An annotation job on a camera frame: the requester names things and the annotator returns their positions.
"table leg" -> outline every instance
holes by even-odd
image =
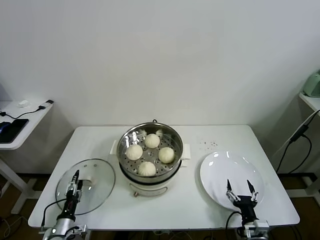
[[[85,235],[85,238],[84,238],[84,240],[90,240],[90,238],[91,238],[91,230],[87,230],[86,231],[86,235]]]
[[[41,191],[34,191],[32,187],[36,183],[36,179],[30,179],[25,183],[1,158],[0,158],[0,174],[5,177],[12,185],[14,185],[21,195],[11,210],[12,214],[18,214],[27,199],[39,199]]]
[[[0,196],[0,198],[2,198],[2,196],[5,194],[5,192],[7,191],[9,186],[10,186],[10,182],[6,181],[5,185],[3,185],[3,187],[1,188],[1,196]]]
[[[307,185],[306,189],[288,189],[286,193],[289,195],[290,198],[307,198],[311,197],[318,203],[320,206],[320,181],[319,179],[315,182],[312,182],[308,176],[302,177],[303,181]]]

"white wall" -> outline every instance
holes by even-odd
[[[75,127],[154,118],[249,124],[270,154],[305,117],[295,96],[320,68],[319,9],[317,0],[0,1],[4,89],[55,100],[39,153],[28,147],[34,134],[9,164],[50,172]]]

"floor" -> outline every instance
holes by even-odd
[[[24,181],[28,181],[28,177],[22,177]],[[38,178],[36,185],[34,186],[35,190],[42,190],[47,181],[48,177],[41,176]],[[304,188],[305,185],[303,181],[298,177],[285,177],[281,178],[282,184],[286,189],[297,189]],[[3,186],[5,184],[5,179],[0,176],[0,185]],[[0,217],[6,218],[10,216],[10,211],[16,200],[18,199],[20,192],[12,185],[7,189],[3,197],[0,199]],[[28,200],[20,214],[25,218],[28,218],[36,205],[37,200]],[[320,239],[320,208],[317,203],[313,200],[313,198],[295,198],[292,199],[292,202],[297,209],[300,216],[300,223],[296,226],[301,233],[302,239],[304,240],[316,240]],[[19,216],[12,216],[7,219],[9,224],[12,224],[16,221]],[[12,236],[5,238],[9,240],[21,240],[21,239],[33,239],[33,240],[41,240],[42,235],[39,235],[38,229],[31,228],[28,226],[28,223],[23,220],[20,220],[12,226],[11,233],[17,230]],[[7,225],[2,222],[0,225],[0,235],[4,234]],[[188,231],[185,232],[175,232],[171,234],[161,234],[155,235],[153,232],[149,231],[127,231],[127,232],[116,232],[116,231],[93,231],[91,234],[91,240],[187,240],[190,239],[187,234],[193,240],[210,240],[211,234],[212,239],[215,240],[225,240],[226,233],[223,229],[214,230],[214,231]],[[230,240],[235,240],[236,235],[233,230],[228,231],[228,236]],[[293,232],[293,229],[289,226],[286,227],[277,227],[271,231],[269,236],[270,240],[295,240],[299,239],[297,234],[297,238]]]

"glass lid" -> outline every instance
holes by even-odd
[[[73,165],[66,171],[55,189],[55,199],[66,198],[67,186],[76,171],[79,170],[79,180],[82,180],[82,195],[76,206],[75,215],[87,214],[100,207],[110,196],[116,181],[113,167],[102,159],[88,159]],[[63,209],[65,202],[58,205]]]

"metal rim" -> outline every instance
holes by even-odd
[[[111,188],[111,191],[110,191],[109,195],[106,196],[105,200],[104,200],[100,205],[98,205],[96,208],[94,208],[94,209],[92,209],[92,210],[90,210],[90,211],[87,211],[87,212],[84,212],[84,213],[81,213],[81,214],[74,214],[74,215],[76,215],[76,216],[80,216],[80,215],[83,215],[83,214],[88,214],[88,213],[96,210],[97,208],[99,208],[99,207],[100,207],[102,204],[104,204],[104,203],[107,201],[107,199],[110,197],[112,191],[114,190],[115,184],[116,184],[116,172],[115,172],[114,168],[112,167],[112,165],[111,165],[109,162],[107,162],[106,160],[103,160],[103,159],[101,159],[101,158],[90,158],[90,159],[82,160],[82,161],[79,161],[79,162],[77,162],[76,164],[72,165],[72,166],[71,166],[67,171],[65,171],[64,174],[60,177],[60,179],[59,179],[59,181],[58,181],[58,183],[57,183],[57,185],[56,185],[56,187],[55,187],[55,192],[54,192],[55,201],[58,201],[58,199],[57,199],[58,185],[59,185],[61,179],[64,177],[64,175],[65,175],[68,171],[70,171],[75,165],[80,164],[80,163],[83,163],[83,162],[85,162],[85,161],[90,161],[90,160],[100,160],[100,161],[103,161],[103,162],[107,163],[107,164],[111,167],[111,169],[112,169],[112,171],[113,171],[113,174],[114,174],[114,182],[113,182],[113,185],[112,185],[112,188]]]
[[[120,141],[118,142],[117,147],[116,147],[116,156],[117,156],[117,159],[118,159],[120,165],[122,166],[122,163],[121,163],[121,160],[120,160],[120,159],[121,159],[121,156],[119,155],[119,148],[121,147],[122,139],[124,139],[124,138],[125,138],[127,135],[129,135],[131,132],[133,132],[133,131],[135,131],[136,129],[139,129],[139,128],[143,127],[143,126],[159,126],[159,127],[164,127],[164,128],[169,129],[170,131],[172,131],[172,132],[174,133],[175,137],[177,137],[178,140],[181,142],[180,154],[178,155],[179,158],[178,158],[178,160],[177,160],[176,163],[175,163],[175,166],[178,165],[178,164],[179,164],[179,161],[180,161],[180,159],[181,159],[181,156],[182,156],[182,154],[183,154],[183,141],[182,141],[180,135],[178,134],[178,132],[177,132],[175,129],[173,129],[173,128],[170,127],[169,125],[166,125],[166,124],[163,124],[163,123],[159,123],[159,122],[155,121],[155,119],[153,120],[153,122],[144,122],[144,123],[141,123],[141,124],[138,124],[138,125],[134,126],[134,127],[130,128],[130,129],[128,129],[128,130],[126,131],[126,133],[124,133],[124,134],[121,136]],[[150,180],[151,180],[151,179],[156,179],[156,178],[158,178],[158,177],[164,176],[164,175],[168,174],[170,171],[171,171],[171,170],[169,170],[169,171],[167,171],[167,172],[163,172],[162,174],[159,174],[159,175],[156,175],[156,176],[140,176],[140,175],[137,175],[137,177],[143,178],[143,179],[150,179]]]
[[[136,183],[136,184],[140,184],[140,185],[145,185],[145,186],[153,186],[153,185],[158,185],[158,184],[162,184],[166,181],[168,181],[169,179],[171,179],[173,176],[175,176],[178,172],[178,170],[180,169],[181,167],[181,164],[182,164],[182,161],[179,161],[179,166],[177,167],[177,169],[175,169],[174,173],[169,175],[166,179],[163,179],[163,180],[160,180],[160,181],[156,181],[156,182],[141,182],[141,181],[138,181],[132,177],[130,177],[128,175],[128,173],[124,170],[124,168],[121,166],[121,164],[119,163],[119,166],[120,166],[120,169],[121,169],[121,172],[123,173],[123,175],[128,178],[130,181]]]

